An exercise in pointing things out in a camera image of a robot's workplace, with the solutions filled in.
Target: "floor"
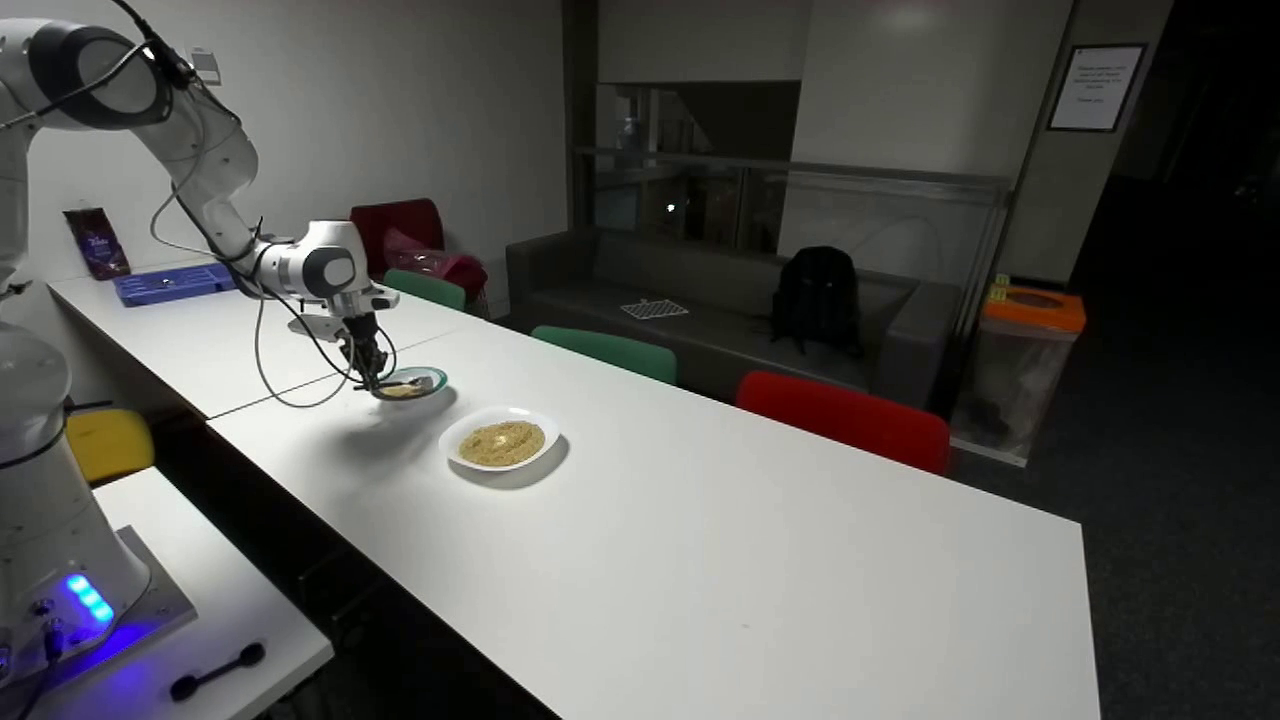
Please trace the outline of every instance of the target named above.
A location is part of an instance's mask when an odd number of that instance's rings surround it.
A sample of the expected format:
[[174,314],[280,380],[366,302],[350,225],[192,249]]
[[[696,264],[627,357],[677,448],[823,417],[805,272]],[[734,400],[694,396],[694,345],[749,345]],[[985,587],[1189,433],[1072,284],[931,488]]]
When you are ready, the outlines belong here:
[[[1109,720],[1280,717],[1280,231],[1189,208],[1109,193],[1078,272],[1094,324],[1032,466],[955,469],[1083,524]],[[339,646],[310,705],[278,720],[544,717],[243,460],[174,433],[167,476]]]

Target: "white plate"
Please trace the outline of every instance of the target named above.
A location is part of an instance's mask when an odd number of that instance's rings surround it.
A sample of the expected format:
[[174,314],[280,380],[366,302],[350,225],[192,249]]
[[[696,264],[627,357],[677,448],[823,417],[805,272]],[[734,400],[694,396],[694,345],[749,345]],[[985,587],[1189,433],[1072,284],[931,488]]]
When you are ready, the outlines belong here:
[[[472,466],[462,458],[466,439],[478,433],[478,430],[489,430],[489,426],[511,426],[511,421],[525,421],[525,426],[537,426],[544,433],[544,448],[537,448],[533,458],[525,458],[521,466]],[[466,417],[458,421],[448,433],[443,433],[443,451],[453,466],[469,469],[469,474],[486,474],[486,476],[505,476],[505,474],[521,474],[537,460],[544,460],[560,439],[560,430],[542,417],[542,413],[530,413],[530,410],[489,410],[489,413],[478,413],[478,417]]]

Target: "food on plate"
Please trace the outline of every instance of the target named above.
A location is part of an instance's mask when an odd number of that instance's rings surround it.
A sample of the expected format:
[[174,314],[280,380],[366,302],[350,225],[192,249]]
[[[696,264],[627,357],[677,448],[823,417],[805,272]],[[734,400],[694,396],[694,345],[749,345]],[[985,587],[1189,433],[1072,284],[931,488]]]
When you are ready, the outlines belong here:
[[511,469],[537,458],[547,443],[544,430],[530,421],[505,421],[472,430],[462,443],[469,466]]

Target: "green chair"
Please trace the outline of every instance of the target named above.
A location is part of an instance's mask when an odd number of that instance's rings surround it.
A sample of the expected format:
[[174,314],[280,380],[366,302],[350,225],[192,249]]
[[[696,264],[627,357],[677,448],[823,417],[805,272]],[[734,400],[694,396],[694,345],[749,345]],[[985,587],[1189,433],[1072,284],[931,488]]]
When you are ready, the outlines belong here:
[[590,329],[560,329],[560,324],[542,324],[533,329],[537,339],[571,350],[580,357],[598,357],[600,364],[618,364],[665,386],[677,386],[677,354],[661,345],[644,345],[632,337],[609,337],[609,331],[590,331]]
[[390,268],[385,284],[398,288],[398,291],[443,305],[443,307],[469,307],[469,291],[462,284],[448,284],[448,279],[427,276],[427,272]]

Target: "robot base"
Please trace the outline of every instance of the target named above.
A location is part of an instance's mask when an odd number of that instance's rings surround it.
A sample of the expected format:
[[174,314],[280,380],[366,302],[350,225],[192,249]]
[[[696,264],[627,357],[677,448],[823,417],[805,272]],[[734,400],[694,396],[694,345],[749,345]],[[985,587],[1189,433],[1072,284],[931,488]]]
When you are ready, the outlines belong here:
[[124,547],[131,547],[136,562],[145,562],[153,568],[145,596],[124,613],[115,634],[105,646],[97,646],[93,654],[82,654],[68,663],[50,668],[53,677],[41,672],[22,685],[10,685],[0,691],[0,717],[16,717],[41,685],[50,685],[44,691],[73,689],[77,681],[87,681],[93,672],[128,663],[128,655],[136,655],[153,640],[195,620],[195,604],[186,596],[186,587],[175,587],[175,579],[148,551],[148,543],[131,528],[119,528],[115,538]]

